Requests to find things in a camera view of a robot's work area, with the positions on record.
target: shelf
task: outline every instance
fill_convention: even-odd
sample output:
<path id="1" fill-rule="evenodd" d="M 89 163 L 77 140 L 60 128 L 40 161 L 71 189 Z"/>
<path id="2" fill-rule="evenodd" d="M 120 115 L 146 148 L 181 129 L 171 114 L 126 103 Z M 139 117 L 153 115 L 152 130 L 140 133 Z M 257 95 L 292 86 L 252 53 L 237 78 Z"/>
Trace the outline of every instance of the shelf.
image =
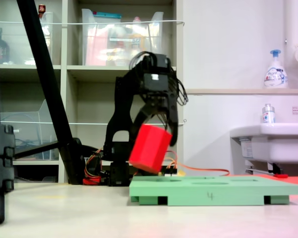
<path id="1" fill-rule="evenodd" d="M 114 83 L 116 77 L 124 76 L 128 66 L 68 65 L 68 72 L 78 82 Z"/>
<path id="2" fill-rule="evenodd" d="M 14 160 L 13 165 L 59 165 L 58 160 Z"/>
<path id="3" fill-rule="evenodd" d="M 105 5 L 172 5 L 173 0 L 78 0 L 78 2 Z"/>
<path id="4" fill-rule="evenodd" d="M 61 81 L 61 66 L 54 65 L 57 81 Z M 0 82 L 9 83 L 35 83 L 39 82 L 36 65 L 0 64 Z"/>
<path id="5" fill-rule="evenodd" d="M 277 89 L 186 89 L 189 95 L 298 95 L 298 89 L 277 88 Z"/>

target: pump bottle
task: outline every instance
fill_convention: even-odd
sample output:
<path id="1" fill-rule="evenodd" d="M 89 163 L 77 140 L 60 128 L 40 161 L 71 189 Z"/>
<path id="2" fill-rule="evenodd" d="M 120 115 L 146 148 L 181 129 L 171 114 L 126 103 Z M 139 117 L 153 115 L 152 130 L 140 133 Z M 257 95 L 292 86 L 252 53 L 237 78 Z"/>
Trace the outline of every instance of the pump bottle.
<path id="1" fill-rule="evenodd" d="M 268 68 L 264 80 L 264 88 L 288 88 L 288 77 L 284 67 L 282 67 L 278 54 L 280 50 L 272 50 L 270 53 L 273 55 L 272 65 Z"/>

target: red cube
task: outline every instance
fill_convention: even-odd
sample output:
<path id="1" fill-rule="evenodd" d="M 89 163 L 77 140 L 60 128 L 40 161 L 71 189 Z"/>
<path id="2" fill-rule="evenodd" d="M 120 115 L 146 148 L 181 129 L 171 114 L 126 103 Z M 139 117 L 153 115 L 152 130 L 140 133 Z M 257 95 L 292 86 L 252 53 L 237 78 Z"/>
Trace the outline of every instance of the red cube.
<path id="1" fill-rule="evenodd" d="M 171 137 L 171 134 L 162 128 L 143 124 L 130 154 L 129 163 L 138 169 L 158 174 Z"/>

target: white sink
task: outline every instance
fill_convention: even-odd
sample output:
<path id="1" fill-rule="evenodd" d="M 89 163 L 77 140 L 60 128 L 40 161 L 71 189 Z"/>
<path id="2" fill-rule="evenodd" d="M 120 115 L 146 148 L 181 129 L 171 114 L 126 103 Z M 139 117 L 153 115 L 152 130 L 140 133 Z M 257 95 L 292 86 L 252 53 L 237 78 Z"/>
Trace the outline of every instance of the white sink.
<path id="1" fill-rule="evenodd" d="M 245 126 L 231 130 L 230 136 L 239 138 L 249 160 L 298 163 L 298 123 Z"/>

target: black tripod leg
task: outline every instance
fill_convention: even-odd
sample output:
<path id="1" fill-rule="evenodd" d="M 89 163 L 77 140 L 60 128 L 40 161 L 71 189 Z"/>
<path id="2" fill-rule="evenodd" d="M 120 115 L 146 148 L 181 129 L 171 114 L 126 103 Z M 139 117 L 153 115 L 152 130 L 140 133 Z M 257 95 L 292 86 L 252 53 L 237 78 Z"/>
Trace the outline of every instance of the black tripod leg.
<path id="1" fill-rule="evenodd" d="M 55 134 L 61 144 L 59 151 L 69 177 L 69 183 L 82 184 L 85 161 L 81 158 L 81 145 L 73 139 L 71 134 L 34 0 L 17 0 L 17 3 L 49 107 Z"/>

